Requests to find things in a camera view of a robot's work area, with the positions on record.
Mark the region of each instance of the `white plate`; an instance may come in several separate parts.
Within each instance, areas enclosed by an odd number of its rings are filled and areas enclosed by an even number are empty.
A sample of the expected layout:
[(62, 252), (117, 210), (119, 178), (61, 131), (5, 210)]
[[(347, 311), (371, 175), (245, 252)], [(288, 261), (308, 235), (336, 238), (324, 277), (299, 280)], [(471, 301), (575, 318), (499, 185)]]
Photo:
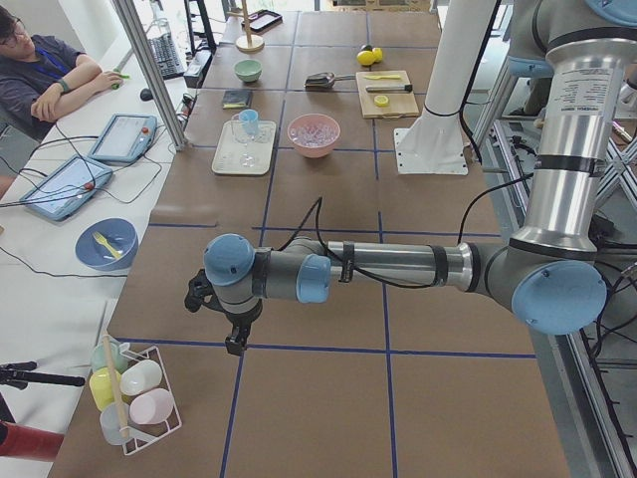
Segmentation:
[(212, 160), (212, 170), (216, 174), (243, 174), (260, 176), (270, 170), (272, 149), (275, 143), (277, 124), (274, 121), (259, 121), (259, 135), (249, 144), (250, 153), (257, 159), (252, 167), (241, 165), (241, 156), (246, 146), (237, 142), (232, 134), (230, 122), (226, 121), (221, 130), (219, 144)]

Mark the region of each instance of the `white cup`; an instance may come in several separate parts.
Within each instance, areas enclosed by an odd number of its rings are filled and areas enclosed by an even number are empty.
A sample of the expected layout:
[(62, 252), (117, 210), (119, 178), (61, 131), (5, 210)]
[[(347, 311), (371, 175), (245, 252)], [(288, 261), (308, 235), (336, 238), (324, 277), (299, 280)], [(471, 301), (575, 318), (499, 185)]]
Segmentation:
[(119, 389), (124, 395), (139, 395), (158, 386), (162, 376), (159, 363), (150, 359), (142, 360), (121, 375)]
[[(128, 417), (129, 407), (126, 403), (123, 404)], [(100, 415), (100, 426), (102, 427), (102, 434), (108, 443), (111, 445), (124, 445), (131, 440), (131, 437), (124, 438), (119, 432), (119, 420), (117, 418), (117, 408), (114, 403), (107, 406)]]

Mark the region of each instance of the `pink cup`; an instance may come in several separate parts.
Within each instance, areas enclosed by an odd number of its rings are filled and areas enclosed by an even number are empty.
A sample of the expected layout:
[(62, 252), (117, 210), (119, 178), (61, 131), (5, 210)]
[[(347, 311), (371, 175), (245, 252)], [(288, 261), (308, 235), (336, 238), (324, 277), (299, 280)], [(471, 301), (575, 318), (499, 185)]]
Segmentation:
[(129, 416), (139, 425), (152, 425), (166, 420), (175, 402), (165, 388), (154, 388), (135, 398), (130, 404)]

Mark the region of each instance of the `white sticker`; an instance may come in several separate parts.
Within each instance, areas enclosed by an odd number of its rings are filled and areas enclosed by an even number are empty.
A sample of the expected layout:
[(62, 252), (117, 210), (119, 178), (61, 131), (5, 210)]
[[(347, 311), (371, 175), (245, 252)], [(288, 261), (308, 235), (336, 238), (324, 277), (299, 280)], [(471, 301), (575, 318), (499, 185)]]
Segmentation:
[(550, 87), (554, 95), (546, 106), (546, 116), (602, 116), (612, 75), (608, 68), (582, 68), (555, 75)]

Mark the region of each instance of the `black tripod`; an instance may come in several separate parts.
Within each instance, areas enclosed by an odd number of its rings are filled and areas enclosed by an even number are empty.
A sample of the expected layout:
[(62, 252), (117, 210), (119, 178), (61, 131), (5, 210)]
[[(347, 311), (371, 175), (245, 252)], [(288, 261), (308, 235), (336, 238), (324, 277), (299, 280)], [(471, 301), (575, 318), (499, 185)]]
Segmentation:
[[(38, 364), (34, 361), (21, 361), (18, 363), (5, 363), (0, 365), (0, 385), (11, 385), (24, 390), (29, 382), (53, 383), (56, 385), (83, 386), (85, 380), (81, 376), (54, 375), (50, 373), (37, 373)], [(0, 420), (15, 423), (11, 410), (0, 393)]]

